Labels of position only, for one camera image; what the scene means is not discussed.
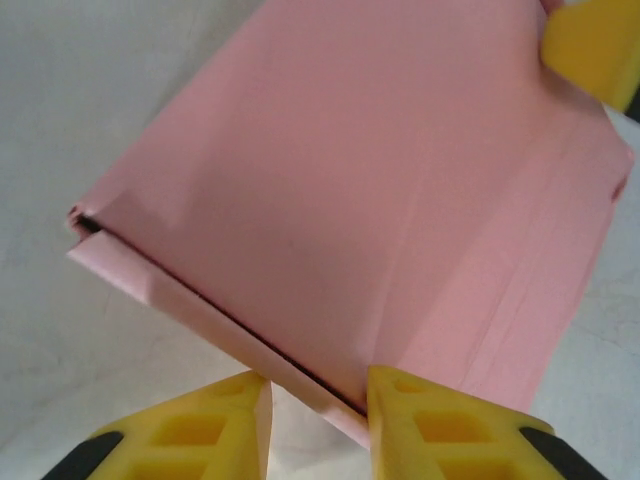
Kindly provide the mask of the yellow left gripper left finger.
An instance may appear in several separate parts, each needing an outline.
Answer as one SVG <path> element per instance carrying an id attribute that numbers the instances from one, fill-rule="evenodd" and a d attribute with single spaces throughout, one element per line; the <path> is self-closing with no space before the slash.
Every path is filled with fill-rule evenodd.
<path id="1" fill-rule="evenodd" d="M 114 421 L 74 447 L 48 479 L 264 479 L 269 380 L 246 371 Z"/>

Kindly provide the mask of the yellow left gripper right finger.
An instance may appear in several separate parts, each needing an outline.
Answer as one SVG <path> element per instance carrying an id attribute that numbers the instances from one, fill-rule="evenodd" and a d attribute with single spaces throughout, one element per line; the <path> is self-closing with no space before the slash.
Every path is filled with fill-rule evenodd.
<path id="1" fill-rule="evenodd" d="M 600 479 L 544 421 L 388 366 L 367 377 L 376 479 Z"/>

